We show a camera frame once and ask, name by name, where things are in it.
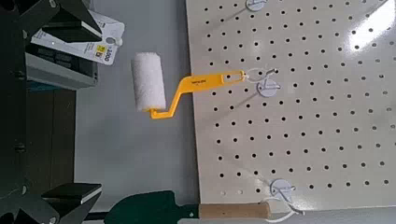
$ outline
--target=yellow handle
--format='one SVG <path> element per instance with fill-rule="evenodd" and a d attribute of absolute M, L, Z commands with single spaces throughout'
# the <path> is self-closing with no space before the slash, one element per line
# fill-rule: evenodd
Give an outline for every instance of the yellow handle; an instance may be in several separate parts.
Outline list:
<path fill-rule="evenodd" d="M 158 112 L 157 109 L 150 109 L 149 112 L 151 118 L 152 119 L 172 118 L 175 114 L 178 101 L 180 100 L 180 96 L 183 93 L 194 92 L 194 91 L 207 91 L 222 86 L 233 85 L 243 80 L 245 80 L 245 72 L 242 70 L 194 76 L 194 77 L 184 77 L 183 79 L 181 79 L 180 83 L 178 84 L 178 88 L 169 111 Z"/>
<path fill-rule="evenodd" d="M 268 203 L 200 204 L 199 218 L 269 218 Z"/>

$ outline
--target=yellow roller frame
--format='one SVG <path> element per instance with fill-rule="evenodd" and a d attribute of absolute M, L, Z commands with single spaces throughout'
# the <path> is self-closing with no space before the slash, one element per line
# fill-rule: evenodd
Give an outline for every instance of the yellow roller frame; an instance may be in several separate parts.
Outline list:
<path fill-rule="evenodd" d="M 157 109 L 154 108 L 149 109 L 148 111 L 152 119 L 170 119 L 175 114 L 181 94 L 194 91 L 207 91 L 218 87 L 233 85 L 244 80 L 245 72 L 242 70 L 184 77 L 178 84 L 177 91 L 169 111 L 159 112 Z"/>

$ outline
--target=gray floor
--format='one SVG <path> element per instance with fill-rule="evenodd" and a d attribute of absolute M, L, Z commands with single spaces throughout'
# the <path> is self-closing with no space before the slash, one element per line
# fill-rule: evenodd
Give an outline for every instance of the gray floor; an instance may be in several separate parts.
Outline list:
<path fill-rule="evenodd" d="M 173 119 L 151 120 L 134 108 L 130 68 L 136 52 L 158 52 L 170 103 L 179 80 L 190 72 L 185 0 L 93 2 L 96 11 L 123 21 L 126 30 L 115 63 L 99 67 L 99 85 L 78 91 L 76 181 L 103 184 L 95 211 L 131 194 L 163 189 L 172 189 L 180 204 L 198 203 L 192 98 L 183 96 Z M 360 209 L 308 213 L 285 223 L 394 223 L 395 218 L 393 208 Z"/>

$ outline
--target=packaging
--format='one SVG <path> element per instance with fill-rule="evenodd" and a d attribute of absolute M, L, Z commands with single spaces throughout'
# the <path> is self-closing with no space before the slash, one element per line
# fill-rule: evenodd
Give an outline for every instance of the packaging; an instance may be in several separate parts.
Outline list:
<path fill-rule="evenodd" d="M 113 64 L 117 50 L 122 45 L 125 25 L 96 12 L 89 12 L 102 30 L 101 42 L 66 43 L 53 35 L 39 30 L 32 37 L 32 43 L 50 49 L 57 49 L 97 63 Z"/>

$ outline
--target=pegboard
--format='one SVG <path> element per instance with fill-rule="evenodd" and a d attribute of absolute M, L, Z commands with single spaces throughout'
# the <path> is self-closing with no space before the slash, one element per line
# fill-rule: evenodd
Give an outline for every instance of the pegboard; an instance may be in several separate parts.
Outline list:
<path fill-rule="evenodd" d="M 258 12 L 187 0 L 187 11 L 194 74 L 276 68 L 281 86 L 193 95 L 202 203 L 256 203 L 263 180 L 284 178 L 303 210 L 396 205 L 395 0 L 268 0 Z"/>

